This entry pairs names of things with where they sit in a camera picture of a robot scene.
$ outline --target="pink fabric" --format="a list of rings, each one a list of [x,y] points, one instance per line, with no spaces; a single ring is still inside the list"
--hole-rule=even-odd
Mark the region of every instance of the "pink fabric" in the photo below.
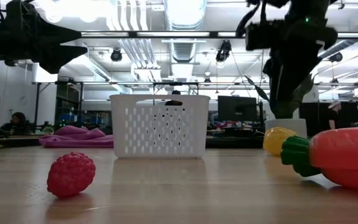
[[[57,130],[55,134],[42,136],[40,143],[44,147],[112,148],[114,146],[112,135],[107,136],[97,128],[88,131],[86,128],[74,126],[65,126]]]

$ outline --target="yellow plastic lemon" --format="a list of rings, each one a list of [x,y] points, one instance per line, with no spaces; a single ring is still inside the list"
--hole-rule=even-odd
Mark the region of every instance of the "yellow plastic lemon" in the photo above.
[[[295,135],[297,135],[296,132],[287,128],[270,128],[265,133],[264,149],[274,156],[280,156],[284,141]]]

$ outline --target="table surface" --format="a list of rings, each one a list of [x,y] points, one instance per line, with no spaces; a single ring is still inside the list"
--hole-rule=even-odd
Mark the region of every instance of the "table surface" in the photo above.
[[[356,223],[358,192],[302,179],[261,149],[207,150],[192,160],[117,160],[77,149],[96,177],[79,196],[47,192],[51,163],[70,149],[0,149],[0,223]]]

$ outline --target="white plastic basket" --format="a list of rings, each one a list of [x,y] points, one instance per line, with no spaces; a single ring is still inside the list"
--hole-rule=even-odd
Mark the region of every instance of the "white plastic basket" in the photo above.
[[[112,95],[114,153],[120,157],[202,157],[208,96]],[[175,100],[165,106],[145,100]]]

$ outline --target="raspberry toy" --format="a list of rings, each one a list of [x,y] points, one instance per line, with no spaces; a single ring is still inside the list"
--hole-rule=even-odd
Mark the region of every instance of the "raspberry toy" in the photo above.
[[[95,170],[93,160],[83,153],[61,156],[50,167],[48,191],[58,198],[74,196],[92,183]]]

